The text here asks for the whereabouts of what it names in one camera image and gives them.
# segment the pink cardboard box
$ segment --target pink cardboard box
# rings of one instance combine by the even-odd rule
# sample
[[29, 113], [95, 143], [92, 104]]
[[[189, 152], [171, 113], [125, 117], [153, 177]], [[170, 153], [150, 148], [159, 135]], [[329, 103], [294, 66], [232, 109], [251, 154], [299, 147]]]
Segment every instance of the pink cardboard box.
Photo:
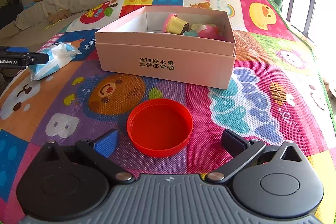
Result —
[[[226, 41], [162, 33], [171, 14], [213, 23]], [[236, 41], [227, 13], [181, 6], [145, 6], [95, 33], [102, 70], [227, 89]]]

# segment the wet wipes package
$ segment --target wet wipes package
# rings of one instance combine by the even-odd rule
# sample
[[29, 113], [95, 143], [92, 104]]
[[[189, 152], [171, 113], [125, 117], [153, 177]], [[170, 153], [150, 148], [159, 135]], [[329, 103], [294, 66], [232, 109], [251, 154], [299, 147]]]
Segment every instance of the wet wipes package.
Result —
[[51, 75], [73, 60], [76, 57], [76, 54], [82, 54], [70, 43], [55, 43], [48, 48], [44, 48], [40, 52], [49, 55], [49, 62], [44, 65], [28, 66], [32, 80], [40, 80]]

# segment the cartoon print mat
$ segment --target cartoon print mat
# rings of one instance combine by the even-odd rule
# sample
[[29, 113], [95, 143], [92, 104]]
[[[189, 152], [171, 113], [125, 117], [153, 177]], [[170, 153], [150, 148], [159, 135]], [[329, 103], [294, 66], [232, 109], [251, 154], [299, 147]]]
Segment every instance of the cartoon print mat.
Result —
[[[94, 32], [146, 5], [228, 13], [237, 46], [227, 90], [101, 70]], [[223, 165], [231, 159], [221, 147], [224, 128], [271, 145], [294, 140], [324, 185], [316, 216], [323, 223], [334, 223], [336, 139], [330, 103], [311, 49], [267, 0], [108, 0], [44, 47], [55, 42], [70, 42], [83, 54], [41, 81], [31, 81], [29, 72], [21, 71], [0, 98], [0, 220], [4, 224], [15, 224], [24, 216], [16, 186], [46, 140], [71, 145], [111, 128], [120, 131], [120, 143], [110, 160], [136, 176], [205, 174]], [[176, 100], [193, 117], [190, 141], [173, 157], [143, 155], [127, 136], [130, 111], [153, 98]]]

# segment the plush toy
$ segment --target plush toy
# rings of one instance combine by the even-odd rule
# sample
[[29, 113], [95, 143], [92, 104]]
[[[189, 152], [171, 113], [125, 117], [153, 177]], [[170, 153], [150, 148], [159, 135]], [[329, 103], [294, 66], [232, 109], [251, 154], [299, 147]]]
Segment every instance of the plush toy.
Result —
[[71, 12], [69, 10], [61, 9], [57, 14], [48, 13], [47, 21], [53, 25], [59, 22], [62, 19], [66, 19], [71, 16]]

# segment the red plastic lid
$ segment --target red plastic lid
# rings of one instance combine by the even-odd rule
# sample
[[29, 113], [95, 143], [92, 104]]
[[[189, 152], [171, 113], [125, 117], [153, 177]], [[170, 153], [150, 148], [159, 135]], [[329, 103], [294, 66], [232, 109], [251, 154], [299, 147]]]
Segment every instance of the red plastic lid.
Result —
[[134, 146], [151, 157], [169, 157], [188, 143], [193, 119], [185, 106], [169, 99], [152, 99], [136, 106], [127, 120]]

